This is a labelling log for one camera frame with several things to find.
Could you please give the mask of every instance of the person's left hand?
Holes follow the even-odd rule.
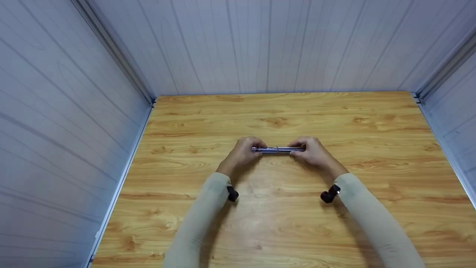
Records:
[[[267,147],[267,145],[255,136],[239,138],[235,148],[218,166],[217,172],[231,177],[235,168],[246,165],[262,155],[259,152],[252,152],[251,147]]]

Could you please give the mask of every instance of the metal bar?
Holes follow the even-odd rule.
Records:
[[[260,148],[260,147],[252,147],[252,152],[260,152],[263,154],[284,154],[290,153],[292,151],[303,152],[306,149],[303,147],[267,147],[267,148]]]
[[[441,66],[435,75],[417,90],[416,95],[421,103],[425,103],[474,52],[476,52],[476,28],[473,29],[460,48]]]
[[[116,44],[102,21],[99,19],[99,16],[93,10],[89,1],[71,0],[71,2],[79,11],[79,13],[83,16],[84,20],[86,20],[93,32],[99,38],[101,43],[104,45],[104,47],[109,52],[114,61],[117,63],[117,65],[127,77],[129,82],[132,84],[134,89],[144,97],[145,101],[150,106],[152,106],[155,97],[153,97],[153,94],[151,94],[145,87],[144,83],[142,83],[142,80],[139,78],[134,68],[130,65],[129,61],[120,50],[119,46]]]

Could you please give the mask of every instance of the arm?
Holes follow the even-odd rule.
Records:
[[[261,156],[261,153],[251,152],[253,146],[266,147],[266,144],[253,136],[240,138],[217,171],[205,181],[165,255],[164,268],[199,268],[203,239],[228,198],[231,174]]]
[[[424,268],[425,264],[404,230],[363,183],[338,161],[317,138],[302,136],[289,146],[306,145],[295,157],[326,170],[340,187],[339,198],[360,225],[386,268]]]

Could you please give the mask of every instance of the hand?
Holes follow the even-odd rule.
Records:
[[[324,148],[321,142],[311,136],[300,136],[293,142],[291,142],[289,147],[295,146],[306,146],[306,150],[303,152],[293,151],[290,154],[305,160],[309,164],[318,165],[318,166],[325,166],[330,159],[332,159],[332,155]]]
[[[235,168],[246,165],[262,155],[259,152],[252,152],[251,147],[267,147],[267,145],[255,136],[239,138],[235,148],[231,150],[225,160],[218,166],[217,172],[231,177]]]
[[[333,177],[333,179],[342,174],[349,173],[349,171],[337,159],[335,159],[315,137],[300,136],[288,146],[306,146],[305,151],[293,151],[290,154],[294,157],[305,160],[311,165],[317,165],[323,168]]]

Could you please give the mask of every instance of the sleeve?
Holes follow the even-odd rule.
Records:
[[[424,268],[425,264],[402,227],[353,174],[335,180],[339,198],[360,225],[386,268]]]
[[[230,178],[222,173],[208,177],[165,254],[164,268],[199,268],[203,239],[228,198],[229,185]]]

